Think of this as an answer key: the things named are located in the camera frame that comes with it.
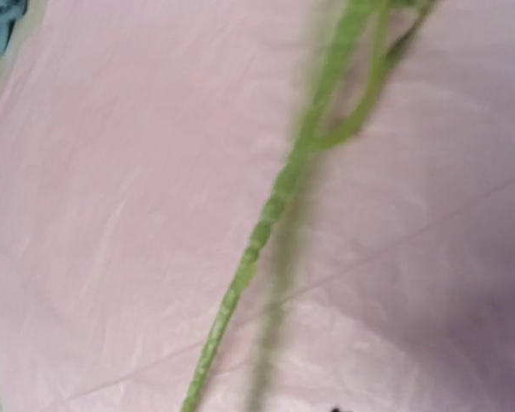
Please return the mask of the pink wrapping paper sheet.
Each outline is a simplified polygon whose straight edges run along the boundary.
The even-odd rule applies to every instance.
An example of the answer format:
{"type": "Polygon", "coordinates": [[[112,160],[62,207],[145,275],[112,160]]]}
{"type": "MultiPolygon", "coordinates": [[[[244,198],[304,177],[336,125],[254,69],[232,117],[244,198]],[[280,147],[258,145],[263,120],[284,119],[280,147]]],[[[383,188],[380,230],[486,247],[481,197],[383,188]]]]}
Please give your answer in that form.
{"type": "MultiPolygon", "coordinates": [[[[7,411],[176,411],[337,1],[49,1],[0,64],[7,411]]],[[[442,1],[322,154],[270,411],[515,411],[515,1],[442,1]]]]}

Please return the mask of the single pink fake rose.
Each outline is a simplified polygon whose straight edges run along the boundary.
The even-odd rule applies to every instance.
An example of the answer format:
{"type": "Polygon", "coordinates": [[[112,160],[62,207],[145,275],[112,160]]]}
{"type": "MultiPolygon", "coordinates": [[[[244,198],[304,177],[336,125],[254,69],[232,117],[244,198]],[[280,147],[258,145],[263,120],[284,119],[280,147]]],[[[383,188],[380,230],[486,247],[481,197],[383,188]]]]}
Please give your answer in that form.
{"type": "Polygon", "coordinates": [[[247,411],[263,409],[285,317],[281,300],[292,283],[297,220],[301,197],[306,189],[304,181],[309,176],[311,163],[318,153],[343,144],[358,133],[434,5],[433,1],[347,1],[344,4],[327,51],[316,68],[311,99],[301,115],[293,147],[271,187],[233,279],[222,298],[181,410],[198,409],[222,338],[242,294],[255,276],[261,253],[271,234],[275,233],[276,268],[245,401],[247,411]],[[367,84],[362,96],[354,110],[339,125],[323,132],[321,123],[324,115],[370,20],[375,21],[375,29],[367,84]]]}

